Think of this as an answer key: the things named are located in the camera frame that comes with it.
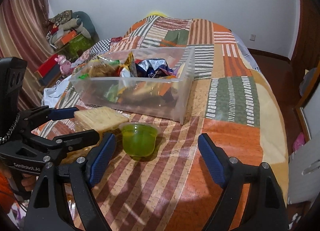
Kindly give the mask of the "left hand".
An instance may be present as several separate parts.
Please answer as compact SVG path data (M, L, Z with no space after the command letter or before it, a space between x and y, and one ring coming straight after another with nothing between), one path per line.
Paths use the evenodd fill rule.
M12 179L12 174L9 169L1 169L1 173L8 179ZM33 175L23 174L23 178L21 180L22 186L25 188L26 191L32 191L35 187L37 178Z

